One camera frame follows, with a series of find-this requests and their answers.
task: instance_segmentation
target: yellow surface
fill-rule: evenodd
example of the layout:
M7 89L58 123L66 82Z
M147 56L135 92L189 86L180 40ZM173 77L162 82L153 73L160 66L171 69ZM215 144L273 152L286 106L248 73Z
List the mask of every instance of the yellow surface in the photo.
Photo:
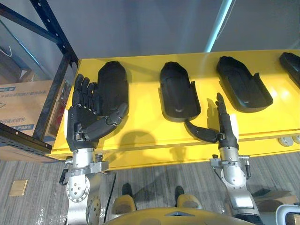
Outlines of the yellow surface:
M285 51L298 55L300 53L299 50ZM105 158L108 158L108 152L110 154L114 152L115 159L109 158L110 168L207 161L212 152L218 153L217 145L195 140L188 134L183 123L170 122L163 117L158 92L159 72L168 61L180 63L187 70L190 81L195 81L202 112L193 120L194 124L218 129L218 115L214 102L217 92L220 92L224 96L228 113L236 114L239 124L240 152L248 155L269 155L286 152L289 151L288 149L299 150L297 144L292 148L282 147L274 139L300 134L300 89L279 63L282 52L284 50L81 60L78 73L88 76L94 82L97 81L99 69L106 62L117 60L126 69L129 82L129 114L122 122L122 126L100 140L97 150L107 153ZM274 103L260 112L236 111L219 84L216 65L221 56L232 56L243 62L252 74L259 72ZM268 141L271 139L275 141L272 149L268 146ZM254 144L257 140L262 140L260 146ZM185 148L188 154L176 160L173 155L180 155L182 148ZM49 156L64 159L68 155L71 155L71 152L63 134L62 121ZM118 160L127 157L132 163L126 162L126 164Z

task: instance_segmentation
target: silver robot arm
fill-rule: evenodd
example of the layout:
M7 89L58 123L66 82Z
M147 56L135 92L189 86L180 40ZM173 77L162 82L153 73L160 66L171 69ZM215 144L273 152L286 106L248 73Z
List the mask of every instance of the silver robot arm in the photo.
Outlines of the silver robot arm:
M66 173L69 225L98 225L100 214L100 173L108 169L94 149L78 149L73 152L72 170Z
M220 179L225 184L228 192L232 216L257 225L263 225L253 197L247 190L246 175L241 169L240 160L245 160L247 177L251 176L249 157L239 156L238 141L233 134L230 117L220 93L217 94L216 105L220 124L219 133L211 129L196 127L190 121L185 121L185 124L188 130L197 138L211 143L218 141L220 159L218 155L214 155L213 159L210 160L210 164L214 170L221 169Z
M73 159L68 159L59 183L67 185L69 199L67 224L98 225L100 174L108 169L108 162L95 154L99 139L112 132L127 114L123 103L117 110L98 120L100 109L97 84L78 75L72 97L72 106L64 114L65 136Z

